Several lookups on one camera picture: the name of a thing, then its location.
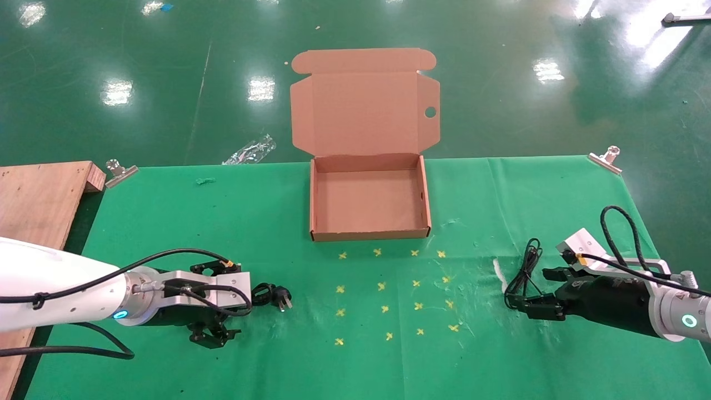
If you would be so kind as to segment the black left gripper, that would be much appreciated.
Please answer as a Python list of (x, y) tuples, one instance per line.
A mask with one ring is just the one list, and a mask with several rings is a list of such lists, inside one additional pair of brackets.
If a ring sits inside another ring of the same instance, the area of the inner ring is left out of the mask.
[[(198, 275), (211, 271), (210, 276), (220, 276), (239, 273), (242, 271), (242, 265), (232, 261), (210, 261), (190, 266), (189, 271)], [(191, 306), (168, 302), (164, 307), (158, 307), (156, 313), (146, 321), (146, 326), (188, 326), (191, 342), (208, 349), (217, 349), (241, 334), (241, 329), (226, 329), (223, 322), (228, 317), (203, 303)]]

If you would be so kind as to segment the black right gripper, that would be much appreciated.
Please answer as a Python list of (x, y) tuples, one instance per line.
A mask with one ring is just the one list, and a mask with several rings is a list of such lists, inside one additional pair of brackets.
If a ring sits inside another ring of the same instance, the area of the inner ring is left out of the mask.
[(547, 281), (565, 284), (554, 294), (514, 296), (513, 309), (529, 319), (565, 321), (566, 316), (580, 316), (608, 327), (659, 336), (650, 317), (649, 289), (642, 281), (609, 276), (576, 278), (576, 271), (569, 267), (544, 268), (542, 275)]

